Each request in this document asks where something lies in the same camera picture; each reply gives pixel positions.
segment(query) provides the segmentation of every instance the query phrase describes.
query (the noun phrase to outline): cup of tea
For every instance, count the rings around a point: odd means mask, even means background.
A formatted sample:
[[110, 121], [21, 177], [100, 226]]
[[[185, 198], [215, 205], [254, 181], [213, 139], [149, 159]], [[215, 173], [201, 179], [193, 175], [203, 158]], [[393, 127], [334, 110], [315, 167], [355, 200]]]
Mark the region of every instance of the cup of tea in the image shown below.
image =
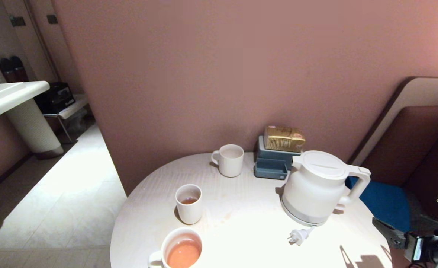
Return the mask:
[[202, 216], [201, 188], [194, 184], [182, 185], [176, 191], [176, 207], [185, 224], [195, 224]]
[[189, 227], [171, 231], [161, 244], [161, 250], [149, 256], [149, 268], [192, 267], [202, 251], [201, 236]]
[[219, 172], [226, 177], [237, 177], [242, 172], [244, 149], [235, 144], [222, 146], [219, 151], [214, 151], [211, 161], [219, 166]]

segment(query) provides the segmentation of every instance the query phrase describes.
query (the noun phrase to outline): sink pedestal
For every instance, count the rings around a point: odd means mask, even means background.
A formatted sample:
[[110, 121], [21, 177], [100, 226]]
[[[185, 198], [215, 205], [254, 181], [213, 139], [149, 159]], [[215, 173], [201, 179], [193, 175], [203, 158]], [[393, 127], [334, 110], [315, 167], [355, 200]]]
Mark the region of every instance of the sink pedestal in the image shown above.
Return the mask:
[[10, 109], [6, 115], [37, 158], [47, 159], [63, 154], [61, 143], [33, 99]]

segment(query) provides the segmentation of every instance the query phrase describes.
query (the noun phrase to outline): white mug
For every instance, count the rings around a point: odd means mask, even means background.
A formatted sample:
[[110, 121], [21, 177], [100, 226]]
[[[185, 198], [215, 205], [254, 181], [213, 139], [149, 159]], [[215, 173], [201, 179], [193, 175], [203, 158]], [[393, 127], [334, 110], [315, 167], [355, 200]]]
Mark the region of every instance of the white mug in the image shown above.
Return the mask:
[[148, 258], [148, 267], [149, 268], [171, 268], [167, 263], [168, 257], [171, 253], [171, 250], [174, 249], [174, 246], [179, 244], [185, 240], [192, 240], [197, 245], [197, 249], [199, 251], [199, 258], [201, 257], [202, 252], [202, 240], [201, 236], [194, 230], [189, 227], [181, 227], [171, 231], [161, 244], [161, 250], [156, 251], [151, 254]]
[[235, 144], [222, 146], [211, 155], [213, 163], [219, 166], [219, 172], [226, 177], [236, 177], [241, 174], [244, 160], [244, 149]]
[[181, 221], [195, 224], [202, 216], [201, 188], [194, 184], [182, 185], [176, 191], [176, 207]]

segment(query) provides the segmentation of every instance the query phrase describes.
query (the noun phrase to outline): white sink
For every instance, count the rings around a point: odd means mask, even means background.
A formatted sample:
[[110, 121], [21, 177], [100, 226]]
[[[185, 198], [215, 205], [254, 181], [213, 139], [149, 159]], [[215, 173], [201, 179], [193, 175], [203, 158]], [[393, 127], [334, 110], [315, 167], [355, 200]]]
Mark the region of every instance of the white sink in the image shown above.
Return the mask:
[[0, 114], [49, 89], [46, 81], [0, 84]]

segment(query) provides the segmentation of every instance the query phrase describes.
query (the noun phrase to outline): gold package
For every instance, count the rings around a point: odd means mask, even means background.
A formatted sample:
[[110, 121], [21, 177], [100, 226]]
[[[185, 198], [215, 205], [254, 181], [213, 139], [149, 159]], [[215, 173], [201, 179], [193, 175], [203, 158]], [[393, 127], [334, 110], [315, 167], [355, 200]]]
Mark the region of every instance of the gold package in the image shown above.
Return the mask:
[[270, 125], [265, 128], [264, 143], [265, 149], [301, 153], [305, 137], [296, 128]]

